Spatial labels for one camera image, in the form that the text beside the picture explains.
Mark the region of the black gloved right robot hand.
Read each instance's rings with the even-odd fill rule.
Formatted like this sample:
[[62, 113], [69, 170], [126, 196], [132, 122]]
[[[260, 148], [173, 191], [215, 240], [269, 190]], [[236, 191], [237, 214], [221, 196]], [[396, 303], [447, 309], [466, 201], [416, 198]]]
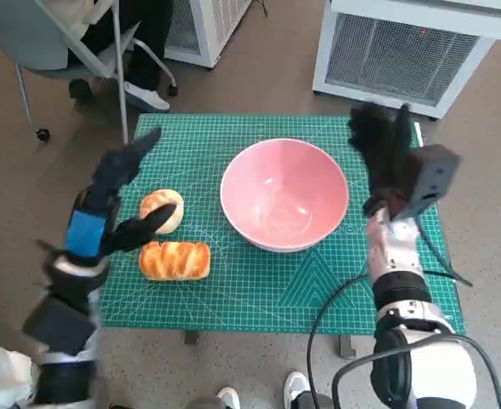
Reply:
[[365, 102], [353, 107], [348, 126], [349, 145], [366, 166], [369, 197], [363, 204], [366, 216], [385, 208], [391, 219], [415, 217], [412, 197], [422, 165], [411, 149], [412, 121], [407, 104], [391, 117], [384, 107]]

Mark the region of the black left robot hand, blue tape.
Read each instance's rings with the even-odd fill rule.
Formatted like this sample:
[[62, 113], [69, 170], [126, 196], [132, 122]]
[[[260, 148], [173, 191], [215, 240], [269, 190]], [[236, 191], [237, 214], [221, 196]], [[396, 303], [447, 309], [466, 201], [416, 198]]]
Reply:
[[156, 128], [120, 149], [109, 150], [97, 165], [91, 183], [75, 198], [68, 222], [65, 251], [85, 263], [98, 262], [117, 251], [132, 251], [151, 241], [175, 213], [174, 204], [162, 204], [143, 218], [116, 224], [120, 190], [139, 174], [141, 161], [160, 140]]

